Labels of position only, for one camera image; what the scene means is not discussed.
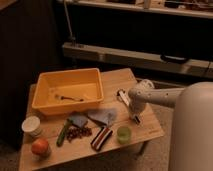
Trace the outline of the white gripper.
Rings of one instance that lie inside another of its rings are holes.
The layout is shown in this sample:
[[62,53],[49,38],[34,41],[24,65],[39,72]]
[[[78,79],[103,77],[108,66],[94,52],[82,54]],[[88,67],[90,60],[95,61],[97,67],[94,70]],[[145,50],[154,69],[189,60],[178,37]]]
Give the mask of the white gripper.
[[129,104],[131,117],[135,118],[136,116],[139,116],[144,111],[145,107],[145,103],[136,100],[131,100]]

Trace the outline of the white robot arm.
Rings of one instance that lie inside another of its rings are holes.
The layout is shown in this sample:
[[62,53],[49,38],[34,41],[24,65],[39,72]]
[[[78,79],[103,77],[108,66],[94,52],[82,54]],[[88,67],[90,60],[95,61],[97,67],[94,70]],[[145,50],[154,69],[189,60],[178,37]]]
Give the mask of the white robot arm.
[[213,82],[155,89],[145,79],[128,95],[133,114],[139,114],[144,103],[174,109],[168,171],[213,171]]

